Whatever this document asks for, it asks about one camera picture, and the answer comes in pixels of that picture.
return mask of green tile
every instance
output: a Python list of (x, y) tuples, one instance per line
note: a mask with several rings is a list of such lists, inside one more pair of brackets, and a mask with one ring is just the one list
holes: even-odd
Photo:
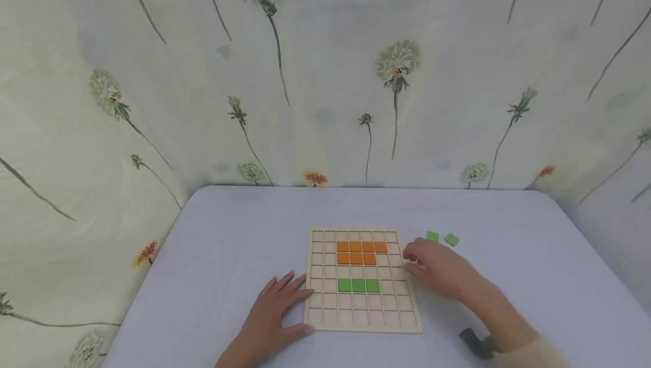
[(365, 292), (366, 284), (364, 279), (353, 279), (353, 291), (354, 292)]
[(438, 232), (427, 231), (427, 240), (437, 243), (439, 241)]
[(457, 246), (459, 243), (460, 239), (457, 238), (457, 235), (454, 234), (448, 234), (444, 238), (445, 242), (452, 245), (452, 246)]
[(369, 293), (380, 293), (380, 281), (377, 279), (367, 279), (367, 291)]
[(338, 279), (338, 286), (340, 292), (350, 292), (351, 281), (350, 279)]

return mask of left hand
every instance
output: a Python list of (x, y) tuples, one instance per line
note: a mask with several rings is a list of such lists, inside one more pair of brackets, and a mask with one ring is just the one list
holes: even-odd
[(281, 319), (288, 307), (298, 300), (310, 297), (314, 290), (299, 287), (305, 282), (305, 274), (295, 281), (294, 272), (282, 279), (274, 276), (262, 289), (253, 304), (240, 333), (219, 357), (215, 368), (251, 368), (271, 358), (295, 340), (312, 334), (309, 324), (297, 324), (283, 328)]

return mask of sleeve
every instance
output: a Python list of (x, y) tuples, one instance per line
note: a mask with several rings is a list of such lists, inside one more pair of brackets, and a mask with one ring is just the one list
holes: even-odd
[(533, 343), (511, 352), (495, 352), (497, 368), (570, 368), (561, 352), (542, 335)]

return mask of wooden grid board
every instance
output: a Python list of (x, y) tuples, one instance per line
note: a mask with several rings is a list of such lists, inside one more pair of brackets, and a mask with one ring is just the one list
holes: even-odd
[(312, 230), (304, 321), (316, 330), (422, 333), (397, 230)]

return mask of hand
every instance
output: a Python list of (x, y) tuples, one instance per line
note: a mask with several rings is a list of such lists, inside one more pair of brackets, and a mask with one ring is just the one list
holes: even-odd
[(439, 243), (417, 238), (408, 243), (402, 257), (418, 261), (404, 264), (405, 270), (424, 286), (447, 298), (466, 303), (490, 285), (472, 265), (456, 252)]
[(312, 334), (308, 324), (283, 328), (281, 319), (288, 307), (298, 300), (310, 297), (314, 290), (299, 287), (305, 282), (305, 274), (292, 281), (289, 272), (277, 281), (274, 276), (262, 289), (253, 304), (240, 333), (224, 351), (215, 368), (250, 368), (271, 358), (291, 342)]

